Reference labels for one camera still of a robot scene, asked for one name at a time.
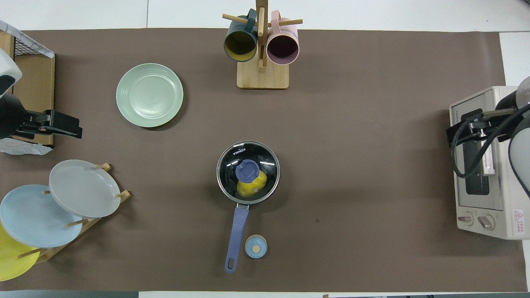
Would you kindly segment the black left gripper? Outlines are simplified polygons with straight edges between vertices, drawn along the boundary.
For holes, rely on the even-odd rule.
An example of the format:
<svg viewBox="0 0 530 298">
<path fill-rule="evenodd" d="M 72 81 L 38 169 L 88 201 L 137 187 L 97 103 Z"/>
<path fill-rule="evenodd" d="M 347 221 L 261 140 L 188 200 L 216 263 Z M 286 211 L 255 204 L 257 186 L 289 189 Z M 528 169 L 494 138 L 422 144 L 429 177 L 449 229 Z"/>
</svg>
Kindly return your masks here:
<svg viewBox="0 0 530 298">
<path fill-rule="evenodd" d="M 32 117 L 47 116 L 48 125 L 33 121 Z M 56 110 L 45 110 L 37 113 L 25 110 L 20 100 L 12 93 L 5 93 L 0 100 L 0 138 L 11 138 L 13 135 L 34 139 L 35 135 L 63 135 L 77 139 L 82 138 L 83 128 L 76 117 Z"/>
</svg>

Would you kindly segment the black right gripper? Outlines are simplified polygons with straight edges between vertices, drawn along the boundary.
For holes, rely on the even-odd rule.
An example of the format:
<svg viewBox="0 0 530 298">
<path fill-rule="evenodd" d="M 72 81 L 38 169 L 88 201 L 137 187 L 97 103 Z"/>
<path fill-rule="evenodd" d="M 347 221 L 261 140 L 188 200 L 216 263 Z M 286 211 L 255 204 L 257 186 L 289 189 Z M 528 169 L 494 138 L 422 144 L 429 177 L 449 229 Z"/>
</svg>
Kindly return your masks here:
<svg viewBox="0 0 530 298">
<path fill-rule="evenodd" d="M 502 144 L 510 141 L 523 122 L 523 100 L 516 89 L 490 89 L 479 97 L 482 106 L 460 115 L 460 122 L 446 130 L 449 147 L 474 141 L 486 143 L 489 137 Z"/>
</svg>

